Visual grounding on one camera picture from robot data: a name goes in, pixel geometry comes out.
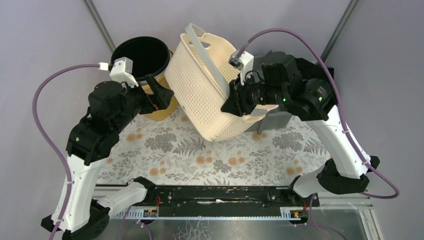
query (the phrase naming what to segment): trash can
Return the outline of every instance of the trash can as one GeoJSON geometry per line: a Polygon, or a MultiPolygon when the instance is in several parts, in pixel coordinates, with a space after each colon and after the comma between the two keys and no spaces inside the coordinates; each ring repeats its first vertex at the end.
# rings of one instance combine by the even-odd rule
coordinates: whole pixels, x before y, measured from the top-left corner
{"type": "MultiPolygon", "coordinates": [[[[132,75],[135,79],[153,74],[162,87],[170,89],[164,73],[173,54],[172,50],[160,39],[139,36],[121,43],[113,51],[110,62],[114,63],[116,59],[127,57],[133,62],[132,75]]],[[[142,82],[141,86],[145,93],[153,94],[147,83],[142,82]]],[[[167,109],[158,110],[145,116],[155,121],[162,121],[169,117],[178,105],[177,99],[173,96],[167,109]]]]}

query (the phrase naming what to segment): scratched metal surface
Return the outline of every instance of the scratched metal surface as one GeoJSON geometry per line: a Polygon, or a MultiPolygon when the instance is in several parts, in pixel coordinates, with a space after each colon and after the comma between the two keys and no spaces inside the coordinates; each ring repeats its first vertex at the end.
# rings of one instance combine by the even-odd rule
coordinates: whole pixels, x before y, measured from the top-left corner
{"type": "MultiPolygon", "coordinates": [[[[314,210],[315,220],[342,232],[349,240],[366,240],[361,216],[350,210],[314,210]]],[[[112,220],[96,240],[118,239],[121,220],[112,220]]],[[[242,220],[157,220],[149,224],[155,240],[325,240],[315,226],[294,227],[288,221],[242,220]]],[[[336,233],[325,231],[334,239],[336,233]]],[[[122,239],[148,240],[146,229],[134,220],[125,220],[122,239]]]]}

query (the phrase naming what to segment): basket handle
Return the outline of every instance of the basket handle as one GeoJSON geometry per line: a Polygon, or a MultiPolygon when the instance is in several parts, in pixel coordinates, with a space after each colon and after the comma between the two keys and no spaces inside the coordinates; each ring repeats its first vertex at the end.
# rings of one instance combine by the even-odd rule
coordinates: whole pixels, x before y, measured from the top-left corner
{"type": "Polygon", "coordinates": [[[203,29],[201,29],[200,27],[194,25],[193,23],[190,23],[185,28],[185,32],[187,33],[188,37],[190,38],[191,44],[193,44],[193,46],[196,48],[197,53],[199,54],[202,61],[204,62],[204,65],[207,67],[210,74],[212,74],[212,77],[215,79],[219,88],[225,94],[225,96],[228,97],[230,95],[230,86],[228,85],[227,81],[225,81],[223,75],[218,70],[214,61],[212,61],[208,52],[205,50],[201,41],[199,40],[199,38],[201,38],[203,36],[203,34],[205,34],[206,32],[203,29]]]}

